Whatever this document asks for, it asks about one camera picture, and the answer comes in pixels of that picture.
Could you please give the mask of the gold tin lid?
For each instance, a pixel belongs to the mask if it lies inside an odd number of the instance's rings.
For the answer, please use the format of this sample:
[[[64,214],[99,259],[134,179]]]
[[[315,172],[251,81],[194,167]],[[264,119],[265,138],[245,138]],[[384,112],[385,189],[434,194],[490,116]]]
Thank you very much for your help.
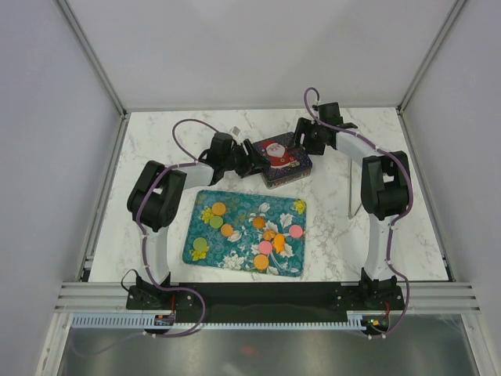
[[[282,168],[288,165],[311,165],[312,161],[302,148],[292,149],[288,144],[293,136],[286,132],[277,136],[253,143],[263,157],[266,157],[273,168]]]

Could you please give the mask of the metal tongs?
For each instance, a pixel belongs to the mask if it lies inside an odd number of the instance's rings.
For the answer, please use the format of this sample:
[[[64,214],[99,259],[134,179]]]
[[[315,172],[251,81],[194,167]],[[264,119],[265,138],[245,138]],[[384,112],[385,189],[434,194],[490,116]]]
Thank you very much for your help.
[[[353,219],[362,208],[361,199],[362,169],[352,160],[348,160],[348,218]]]

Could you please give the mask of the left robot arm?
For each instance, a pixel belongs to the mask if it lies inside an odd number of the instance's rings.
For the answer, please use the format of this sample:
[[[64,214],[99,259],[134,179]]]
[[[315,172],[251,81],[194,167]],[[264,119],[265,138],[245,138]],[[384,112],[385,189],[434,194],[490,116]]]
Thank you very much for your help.
[[[164,309],[175,297],[168,265],[168,230],[185,190],[213,186],[226,172],[240,178],[270,167],[270,162],[245,139],[238,143],[230,134],[216,132],[211,145],[193,162],[166,166],[148,161],[127,201],[127,209],[141,234],[144,277],[135,271],[135,284],[127,289],[128,309]]]

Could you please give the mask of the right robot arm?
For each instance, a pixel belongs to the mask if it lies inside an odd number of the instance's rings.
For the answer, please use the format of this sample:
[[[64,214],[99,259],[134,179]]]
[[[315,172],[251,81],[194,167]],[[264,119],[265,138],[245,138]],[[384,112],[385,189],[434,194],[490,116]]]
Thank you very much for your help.
[[[291,147],[322,155],[332,147],[361,169],[361,203],[369,215],[369,248],[356,297],[367,309],[385,302],[391,309],[406,309],[409,280],[391,259],[395,227],[413,208],[409,160],[403,151],[386,151],[366,138],[352,123],[345,123],[337,103],[306,105],[310,119],[300,118]]]

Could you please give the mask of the square cookie tin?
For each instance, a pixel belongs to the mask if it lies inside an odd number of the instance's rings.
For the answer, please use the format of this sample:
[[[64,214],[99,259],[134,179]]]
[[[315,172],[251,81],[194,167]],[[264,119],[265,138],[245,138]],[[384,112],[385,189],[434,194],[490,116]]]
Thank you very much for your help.
[[[311,165],[288,165],[282,168],[267,168],[261,177],[268,189],[275,189],[279,186],[292,183],[293,181],[308,177],[311,174]]]

